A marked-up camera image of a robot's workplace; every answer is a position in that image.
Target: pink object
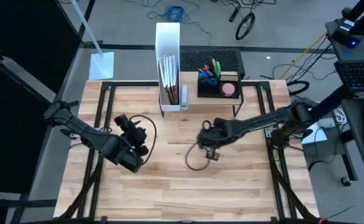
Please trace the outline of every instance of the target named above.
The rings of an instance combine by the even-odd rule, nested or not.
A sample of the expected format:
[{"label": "pink object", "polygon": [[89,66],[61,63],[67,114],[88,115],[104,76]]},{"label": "pink object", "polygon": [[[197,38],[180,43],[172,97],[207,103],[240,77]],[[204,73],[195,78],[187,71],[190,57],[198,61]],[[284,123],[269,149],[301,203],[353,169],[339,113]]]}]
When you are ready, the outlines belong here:
[{"label": "pink object", "polygon": [[226,97],[233,96],[234,92],[236,91],[236,88],[233,84],[225,83],[222,86],[222,92],[225,94]]}]

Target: white pole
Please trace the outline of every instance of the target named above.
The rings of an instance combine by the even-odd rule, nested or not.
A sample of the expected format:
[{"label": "white pole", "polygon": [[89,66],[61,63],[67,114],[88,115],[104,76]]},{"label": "white pole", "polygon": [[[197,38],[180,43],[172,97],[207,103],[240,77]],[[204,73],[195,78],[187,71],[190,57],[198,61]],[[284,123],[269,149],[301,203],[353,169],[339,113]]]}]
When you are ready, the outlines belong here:
[{"label": "white pole", "polygon": [[96,40],[95,36],[93,35],[93,32],[92,32],[92,30],[90,29],[90,27],[88,25],[88,22],[86,21],[85,17],[83,16],[83,14],[81,12],[81,9],[78,7],[78,4],[77,4],[76,0],[71,0],[71,2],[73,4],[78,16],[80,17],[83,25],[85,26],[86,31],[88,31],[90,39],[92,40],[93,44],[95,45],[96,50],[100,53],[100,57],[102,57],[103,56],[103,51],[100,49],[99,44],[97,43],[97,40]]}]

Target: pen holder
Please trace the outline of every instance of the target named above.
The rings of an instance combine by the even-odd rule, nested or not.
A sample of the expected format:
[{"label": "pen holder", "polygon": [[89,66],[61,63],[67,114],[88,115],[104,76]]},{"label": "pen holder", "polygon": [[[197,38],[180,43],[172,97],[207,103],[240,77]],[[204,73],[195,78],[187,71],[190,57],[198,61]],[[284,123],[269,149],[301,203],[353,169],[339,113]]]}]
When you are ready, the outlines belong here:
[{"label": "pen holder", "polygon": [[198,74],[197,96],[207,98],[232,98],[240,97],[241,80],[238,75],[220,75],[216,85]]}]

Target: white paper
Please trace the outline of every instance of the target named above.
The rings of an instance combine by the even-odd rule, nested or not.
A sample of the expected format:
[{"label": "white paper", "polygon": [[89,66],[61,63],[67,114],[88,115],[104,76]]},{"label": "white paper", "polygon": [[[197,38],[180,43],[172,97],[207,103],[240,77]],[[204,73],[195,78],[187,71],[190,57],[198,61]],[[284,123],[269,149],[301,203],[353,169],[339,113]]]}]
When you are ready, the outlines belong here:
[{"label": "white paper", "polygon": [[114,78],[114,52],[90,55],[89,80]]},{"label": "white paper", "polygon": [[317,125],[317,123],[312,124],[312,126],[308,127],[308,129],[311,129],[313,132],[312,132],[312,134],[308,135],[306,138],[304,138],[302,140],[302,144],[313,143],[314,136],[316,136],[316,142],[327,140],[327,136],[325,135],[323,129],[320,129],[319,131],[317,131],[319,129],[319,125]]}]

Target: black robotic arm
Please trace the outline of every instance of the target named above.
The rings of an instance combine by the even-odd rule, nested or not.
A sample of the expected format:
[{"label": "black robotic arm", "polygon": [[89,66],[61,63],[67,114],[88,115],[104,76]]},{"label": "black robotic arm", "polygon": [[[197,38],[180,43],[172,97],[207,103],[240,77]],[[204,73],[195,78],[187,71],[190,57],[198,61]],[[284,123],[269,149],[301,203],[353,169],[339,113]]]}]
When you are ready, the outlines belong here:
[{"label": "black robotic arm", "polygon": [[204,121],[203,128],[197,136],[198,145],[218,149],[242,138],[246,133],[267,128],[277,124],[285,124],[280,131],[274,130],[274,144],[281,146],[293,133],[310,134],[306,131],[313,121],[308,113],[308,105],[302,102],[293,103],[272,113],[240,121],[215,118],[213,126]]},{"label": "black robotic arm", "polygon": [[147,147],[143,145],[147,137],[146,130],[135,127],[137,123],[128,121],[126,116],[122,114],[114,120],[124,133],[120,136],[103,133],[71,114],[70,108],[77,104],[77,101],[73,103],[56,101],[44,113],[44,119],[52,126],[66,126],[68,130],[62,130],[64,134],[75,133],[80,135],[84,145],[97,150],[114,164],[121,164],[136,173],[143,164],[141,156],[148,153]]}]

